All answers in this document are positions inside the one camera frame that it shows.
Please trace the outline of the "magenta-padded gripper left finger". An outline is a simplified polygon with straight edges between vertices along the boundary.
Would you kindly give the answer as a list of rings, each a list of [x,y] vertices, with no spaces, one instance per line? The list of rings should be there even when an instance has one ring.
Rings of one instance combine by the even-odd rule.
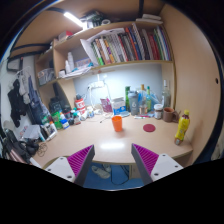
[[[68,157],[57,158],[46,171],[83,186],[94,155],[94,146],[90,145]]]

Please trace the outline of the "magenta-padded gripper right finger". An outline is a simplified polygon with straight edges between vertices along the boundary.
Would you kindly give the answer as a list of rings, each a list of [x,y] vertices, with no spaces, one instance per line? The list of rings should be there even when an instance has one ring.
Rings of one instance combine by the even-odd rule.
[[[182,166],[167,154],[158,155],[137,144],[132,144],[131,154],[145,185],[182,169]]]

